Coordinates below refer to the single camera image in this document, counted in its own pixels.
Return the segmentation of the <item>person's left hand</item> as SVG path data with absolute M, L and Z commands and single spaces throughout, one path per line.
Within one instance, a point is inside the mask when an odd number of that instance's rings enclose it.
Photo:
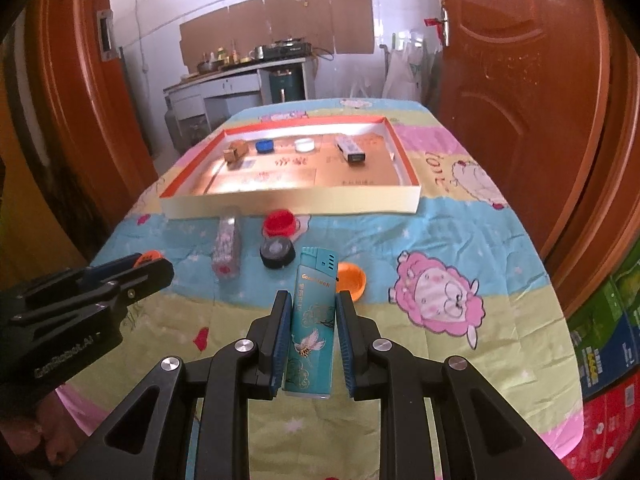
M 64 389 L 57 388 L 31 408 L 2 411 L 1 434 L 15 456 L 55 470 L 75 456 L 90 431 L 70 409 Z

